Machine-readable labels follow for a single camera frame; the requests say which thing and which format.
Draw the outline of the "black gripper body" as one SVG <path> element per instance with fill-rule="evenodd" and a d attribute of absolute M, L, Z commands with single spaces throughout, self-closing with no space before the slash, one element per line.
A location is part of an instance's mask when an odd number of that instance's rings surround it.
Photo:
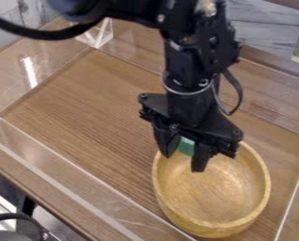
<path fill-rule="evenodd" d="M 236 156 L 244 134 L 218 108 L 216 84 L 209 84 L 194 94 L 141 93 L 138 103 L 138 115 L 144 120 L 169 125 L 178 129 L 180 137 L 204 143 L 230 158 Z"/>

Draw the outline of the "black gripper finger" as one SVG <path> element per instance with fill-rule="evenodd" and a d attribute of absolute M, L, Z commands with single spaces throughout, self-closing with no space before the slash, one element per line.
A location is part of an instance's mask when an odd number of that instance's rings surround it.
<path fill-rule="evenodd" d="M 190 158 L 190 171 L 202 172 L 208 160 L 216 155 L 216 149 L 204 143 L 197 142 L 193 148 L 193 155 Z"/>
<path fill-rule="evenodd" d="M 178 129 L 172 129 L 169 125 L 162 125 L 157 122 L 154 122 L 152 126 L 160 153 L 164 157 L 169 158 L 176 151 L 181 140 Z"/>

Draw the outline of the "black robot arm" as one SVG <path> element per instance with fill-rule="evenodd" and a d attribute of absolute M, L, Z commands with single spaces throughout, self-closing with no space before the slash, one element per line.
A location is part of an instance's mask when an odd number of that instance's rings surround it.
<path fill-rule="evenodd" d="M 236 31 L 225 17 L 224 0 L 48 0 L 70 22 L 90 24 L 108 17 L 154 28 L 164 51 L 162 93 L 141 93 L 140 117 L 149 121 L 160 153 L 170 157 L 185 138 L 192 142 L 190 170 L 209 159 L 236 156 L 244 133 L 229 121 L 220 84 L 244 91 L 229 67 L 240 58 Z"/>

